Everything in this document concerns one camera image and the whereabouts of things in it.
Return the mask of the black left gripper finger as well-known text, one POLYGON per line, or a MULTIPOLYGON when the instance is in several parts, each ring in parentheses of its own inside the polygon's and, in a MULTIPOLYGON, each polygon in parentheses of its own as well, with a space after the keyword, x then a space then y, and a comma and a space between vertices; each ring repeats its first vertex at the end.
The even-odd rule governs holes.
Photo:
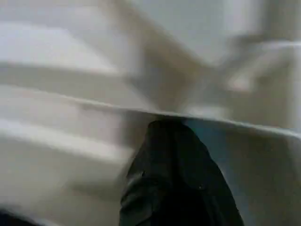
POLYGON ((179 121, 148 125, 120 200, 121 226, 241 226, 232 192, 207 147, 179 121))

